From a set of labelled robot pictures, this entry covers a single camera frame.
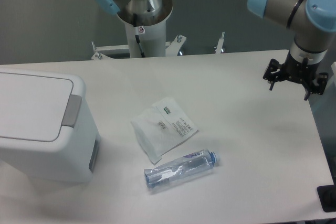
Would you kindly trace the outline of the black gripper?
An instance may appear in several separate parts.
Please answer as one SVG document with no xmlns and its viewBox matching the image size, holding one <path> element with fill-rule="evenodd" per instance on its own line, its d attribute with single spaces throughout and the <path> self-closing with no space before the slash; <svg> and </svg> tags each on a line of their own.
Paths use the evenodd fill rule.
<svg viewBox="0 0 336 224">
<path fill-rule="evenodd" d="M 307 56 L 296 59 L 288 52 L 286 60 L 280 64 L 276 59 L 271 59 L 263 75 L 263 79 L 270 84 L 272 90 L 276 82 L 285 80 L 304 84 L 306 93 L 304 100 L 307 101 L 311 94 L 323 95 L 328 83 L 328 73 L 317 69 L 320 62 L 314 62 Z"/>
</svg>

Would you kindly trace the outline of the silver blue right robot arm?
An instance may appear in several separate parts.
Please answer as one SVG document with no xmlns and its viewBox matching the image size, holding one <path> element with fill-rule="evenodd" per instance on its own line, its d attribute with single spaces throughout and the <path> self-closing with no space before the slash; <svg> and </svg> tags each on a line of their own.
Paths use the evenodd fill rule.
<svg viewBox="0 0 336 224">
<path fill-rule="evenodd" d="M 328 74 L 317 69 L 335 38 L 335 0 L 247 0 L 247 8 L 295 33 L 284 63 L 270 60 L 263 79 L 271 86 L 290 81 L 307 95 L 323 94 Z"/>
</svg>

